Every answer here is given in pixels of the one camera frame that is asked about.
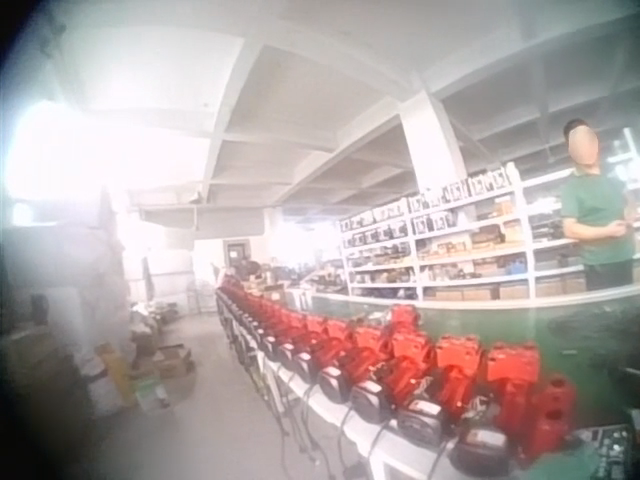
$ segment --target label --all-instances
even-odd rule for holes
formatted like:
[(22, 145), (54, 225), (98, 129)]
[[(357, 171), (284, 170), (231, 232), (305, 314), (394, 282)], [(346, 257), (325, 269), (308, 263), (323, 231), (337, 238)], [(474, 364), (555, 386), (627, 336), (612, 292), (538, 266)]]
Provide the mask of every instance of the label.
[(342, 372), (336, 367), (327, 367), (324, 369), (324, 371), (325, 373), (328, 373), (332, 377), (339, 377), (340, 375), (342, 375)]
[(467, 439), (473, 443), (484, 443), (495, 447), (504, 447), (507, 443), (507, 437), (503, 433), (491, 430), (472, 430)]
[(378, 385), (376, 382), (371, 380), (366, 380), (360, 384), (362, 388), (369, 390), (371, 393), (379, 393), (382, 391), (382, 387)]
[(442, 407), (425, 400), (414, 400), (411, 402), (411, 405), (409, 405), (409, 410), (415, 410), (416, 412), (420, 412), (425, 415), (436, 416), (442, 411)]

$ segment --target man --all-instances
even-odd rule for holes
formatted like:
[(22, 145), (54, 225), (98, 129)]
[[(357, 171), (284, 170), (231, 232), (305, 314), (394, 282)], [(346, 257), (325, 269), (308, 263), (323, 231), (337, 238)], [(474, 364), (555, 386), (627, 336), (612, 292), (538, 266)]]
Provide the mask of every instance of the man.
[(575, 171), (562, 190), (564, 234), (580, 243), (587, 290), (633, 283), (636, 217), (624, 182), (600, 163), (598, 137), (581, 119), (564, 127)]

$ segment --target factory floor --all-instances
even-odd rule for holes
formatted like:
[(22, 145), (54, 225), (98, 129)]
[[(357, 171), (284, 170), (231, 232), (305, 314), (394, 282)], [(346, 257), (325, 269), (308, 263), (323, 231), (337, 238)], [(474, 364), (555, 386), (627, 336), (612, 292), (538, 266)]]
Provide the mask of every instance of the factory floor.
[[(132, 480), (313, 480), (328, 478), (275, 419), (238, 364), (215, 314), (186, 317), (168, 326), (164, 343), (192, 349), (195, 372), (167, 381), (172, 411), (148, 417), (139, 411), (109, 419), (78, 478)], [(290, 424), (284, 420), (284, 427)], [(337, 429), (318, 418), (310, 428), (338, 473)], [(355, 448), (345, 443), (348, 462)]]

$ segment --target white ceiling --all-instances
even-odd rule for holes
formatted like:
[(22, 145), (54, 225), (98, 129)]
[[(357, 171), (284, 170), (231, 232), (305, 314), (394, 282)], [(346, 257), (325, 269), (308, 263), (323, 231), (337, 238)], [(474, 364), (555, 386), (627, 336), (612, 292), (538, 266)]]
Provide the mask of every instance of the white ceiling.
[(185, 205), (196, 191), (203, 213), (249, 212), (250, 221), (255, 209), (282, 205), (299, 222), (414, 191), (398, 105), (421, 89), (443, 103), (468, 171), (561, 165), (562, 125), (575, 116), (601, 131), (605, 148), (622, 127), (640, 125), (640, 10), (631, 0), (51, 8), (66, 27), (49, 60), (64, 99), (97, 119), (181, 138), (167, 155), (137, 147), (141, 164), (169, 172), (160, 176), (169, 183), (130, 191), (133, 208), (171, 226), (192, 221)]

